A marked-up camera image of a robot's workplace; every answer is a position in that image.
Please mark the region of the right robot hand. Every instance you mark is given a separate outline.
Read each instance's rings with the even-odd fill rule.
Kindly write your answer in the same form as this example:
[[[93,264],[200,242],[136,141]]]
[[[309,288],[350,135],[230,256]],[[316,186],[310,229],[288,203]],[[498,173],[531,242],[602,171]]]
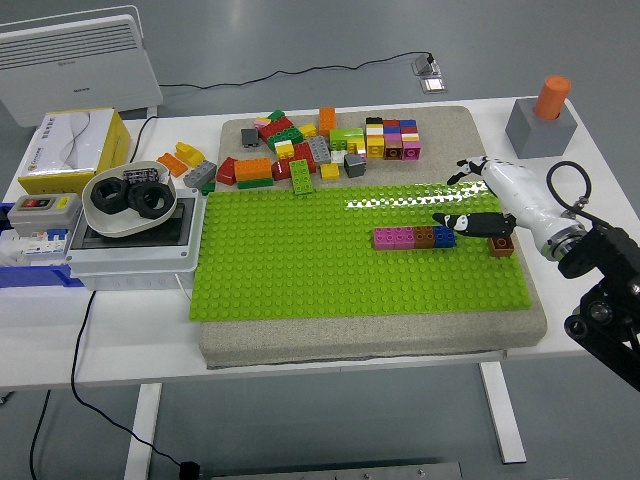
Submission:
[[[465,236],[486,238],[507,237],[519,226],[532,233],[539,250],[586,234],[578,221],[562,216],[548,190],[525,167],[487,157],[470,157],[457,165],[459,170],[447,181],[449,185],[471,173],[478,174],[505,211],[433,214],[432,218],[441,225]]]

